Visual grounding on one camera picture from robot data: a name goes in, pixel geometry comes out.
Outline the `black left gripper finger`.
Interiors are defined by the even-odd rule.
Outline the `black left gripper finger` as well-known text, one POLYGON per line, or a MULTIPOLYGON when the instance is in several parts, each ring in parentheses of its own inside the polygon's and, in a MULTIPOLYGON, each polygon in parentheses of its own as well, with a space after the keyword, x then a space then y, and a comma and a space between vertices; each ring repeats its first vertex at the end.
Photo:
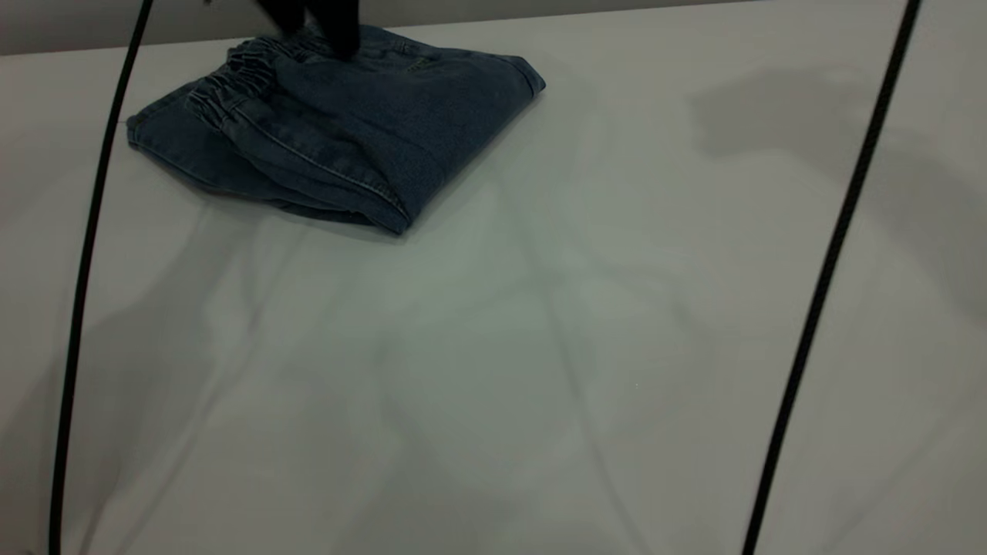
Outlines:
POLYGON ((305 2, 299 0, 257 0, 262 10, 282 35, 292 35, 305 25, 305 2))
POLYGON ((350 59, 360 47, 357 0, 307 1, 307 10, 340 59, 350 59))

